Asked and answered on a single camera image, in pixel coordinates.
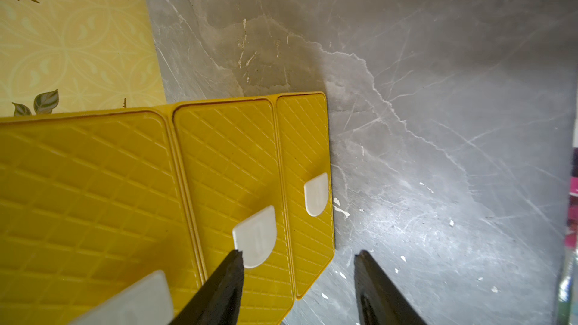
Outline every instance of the yellow plastic panel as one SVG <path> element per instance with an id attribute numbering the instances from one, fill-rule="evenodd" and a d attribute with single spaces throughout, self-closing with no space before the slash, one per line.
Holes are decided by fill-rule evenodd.
<path id="1" fill-rule="evenodd" d="M 186 105 L 173 117 L 206 274 L 234 249 L 235 225 L 275 207 L 277 242 L 245 269 L 239 324 L 278 324 L 294 302 L 273 119 L 267 99 Z"/>
<path id="2" fill-rule="evenodd" d="M 296 295 L 301 299 L 335 254 L 327 102 L 321 93 L 280 96 L 277 114 Z M 329 175 L 329 200 L 321 215 L 311 217 L 303 185 L 323 172 Z"/>
<path id="3" fill-rule="evenodd" d="M 0 122 L 0 322 L 67 323 L 154 270 L 201 278 L 166 122 L 152 111 Z"/>

